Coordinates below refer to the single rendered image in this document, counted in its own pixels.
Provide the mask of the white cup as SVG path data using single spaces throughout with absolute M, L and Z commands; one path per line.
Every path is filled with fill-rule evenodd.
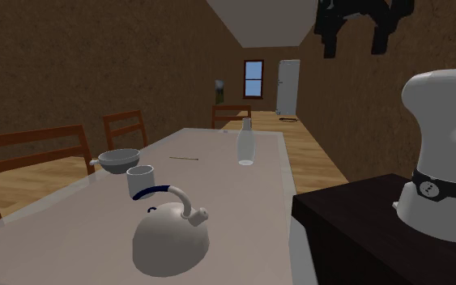
M 138 165 L 126 171 L 130 197 L 134 200 L 149 198 L 153 195 L 139 194 L 140 191 L 155 186 L 154 168 L 151 165 Z

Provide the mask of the brown wooden chair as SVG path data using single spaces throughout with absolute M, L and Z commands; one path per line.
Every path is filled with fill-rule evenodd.
M 247 115 L 244 117 L 241 116 L 217 116 L 217 111 L 246 111 Z M 251 106 L 246 105 L 213 105 L 211 109 L 211 128 L 215 128 L 215 123 L 217 121 L 242 121 L 244 118 L 251 118 L 252 109 Z
M 128 125 L 116 130 L 112 130 L 110 128 L 110 123 L 115 122 L 115 121 L 122 121 L 128 118 L 136 117 L 138 119 L 138 123 L 133 124 L 133 125 Z M 128 134 L 130 132 L 134 132 L 137 130 L 141 131 L 141 134 L 143 136 L 143 145 L 145 147 L 148 146 L 148 137 L 147 137 L 147 132 L 145 125 L 143 123 L 143 116 L 140 110 L 133 110 L 133 111 L 127 111 L 123 113 L 115 113 L 115 114 L 110 114 L 103 116 L 103 123 L 104 123 L 104 132 L 105 132 L 105 137 L 106 137 L 106 142 L 108 145 L 108 149 L 110 151 L 115 149 L 113 139 L 117 136 L 121 136 L 123 134 Z
M 0 219 L 95 172 L 81 125 L 0 134 L 0 151 L 8 146 L 48 143 L 53 138 L 65 137 L 75 140 L 72 147 L 55 147 L 51 151 L 0 160 Z

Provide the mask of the white door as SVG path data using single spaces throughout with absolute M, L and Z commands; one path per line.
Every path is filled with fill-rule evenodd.
M 279 62 L 276 113 L 295 115 L 299 85 L 300 61 L 282 60 Z

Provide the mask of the dark robot stand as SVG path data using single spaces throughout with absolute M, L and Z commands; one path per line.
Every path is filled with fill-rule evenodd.
M 293 197 L 318 285 L 456 285 L 456 243 L 397 216 L 392 204 L 405 183 L 387 174 Z

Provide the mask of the pale dining table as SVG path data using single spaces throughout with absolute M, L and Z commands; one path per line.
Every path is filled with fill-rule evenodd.
M 157 184 L 182 189 L 208 211 L 210 248 L 191 270 L 157 278 L 134 266 L 140 220 L 175 196 L 135 201 L 124 175 L 101 170 L 0 221 L 0 285 L 316 285 L 312 274 L 292 276 L 296 191 L 283 136 L 255 138 L 250 166 L 238 164 L 234 130 L 182 129 L 142 150 Z

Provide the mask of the red framed window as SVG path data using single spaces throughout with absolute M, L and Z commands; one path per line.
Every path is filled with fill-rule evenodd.
M 262 98 L 263 60 L 244 61 L 244 94 L 245 98 Z

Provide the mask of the clear glass bottle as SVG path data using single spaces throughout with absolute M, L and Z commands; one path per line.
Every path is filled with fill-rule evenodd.
M 238 164 L 249 166 L 254 163 L 255 137 L 251 128 L 251 118 L 242 120 L 242 128 L 237 136 L 237 160 Z

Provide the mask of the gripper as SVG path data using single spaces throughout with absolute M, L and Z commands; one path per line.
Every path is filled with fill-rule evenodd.
M 415 0 L 319 0 L 314 33 L 321 36 L 323 57 L 334 58 L 337 34 L 353 15 L 369 15 L 375 23 L 371 54 L 384 54 L 398 22 L 413 13 Z

